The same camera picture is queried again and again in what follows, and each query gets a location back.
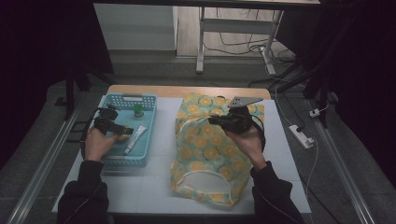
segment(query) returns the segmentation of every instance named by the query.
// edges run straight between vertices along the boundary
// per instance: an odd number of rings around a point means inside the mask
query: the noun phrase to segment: yellow floral cloth
[[[248,182],[251,166],[248,157],[220,126],[207,120],[212,114],[226,115],[230,101],[199,93],[188,93],[183,98],[176,119],[177,156],[171,166],[171,188],[183,197],[233,205]],[[264,120],[263,105],[249,105],[248,109],[250,114]],[[203,192],[180,185],[187,175],[200,172],[222,177],[228,190]]]

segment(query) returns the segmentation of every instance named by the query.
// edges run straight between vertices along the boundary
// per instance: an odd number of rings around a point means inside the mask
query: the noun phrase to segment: person
[[[257,223],[304,223],[290,198],[292,184],[276,176],[272,163],[262,155],[260,134],[253,126],[245,133],[224,131],[250,159],[254,187],[254,211]],[[100,173],[102,156],[109,151],[117,135],[105,137],[96,128],[87,133],[85,161],[79,168],[78,180],[69,182],[58,204],[58,223],[107,223],[107,186]]]

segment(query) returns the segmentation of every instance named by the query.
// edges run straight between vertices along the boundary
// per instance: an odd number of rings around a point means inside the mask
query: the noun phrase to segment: black sleeve
[[[100,173],[103,164],[84,161],[77,181],[69,182],[58,204],[57,223],[107,223],[107,185]]]
[[[292,184],[277,178],[270,161],[259,172],[252,169],[250,174],[254,181],[254,210],[260,223],[304,223],[290,198]]]

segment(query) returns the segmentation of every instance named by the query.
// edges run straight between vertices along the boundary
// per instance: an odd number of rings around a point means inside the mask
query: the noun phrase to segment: wooden table edge
[[[229,87],[184,87],[184,86],[143,86],[143,85],[113,85],[107,93],[155,94],[159,97],[183,97],[188,92],[197,92],[210,96],[224,96],[233,99],[235,96],[261,97],[271,100],[267,89],[229,88]]]

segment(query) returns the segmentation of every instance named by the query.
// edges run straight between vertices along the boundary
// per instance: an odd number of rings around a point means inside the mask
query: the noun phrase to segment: blue plastic basket
[[[139,137],[134,148],[128,155],[124,155],[128,141],[122,143],[117,141],[113,145],[113,148],[103,157],[102,163],[107,168],[111,167],[120,170],[125,168],[125,166],[131,165],[146,166],[157,111],[157,96],[150,94],[110,93],[106,95],[101,107],[109,107],[110,105],[116,107],[119,113],[115,120],[117,124],[133,128],[134,133],[137,132],[141,123],[146,124],[148,129]],[[144,117],[142,119],[136,119],[134,117],[135,105],[143,106]]]

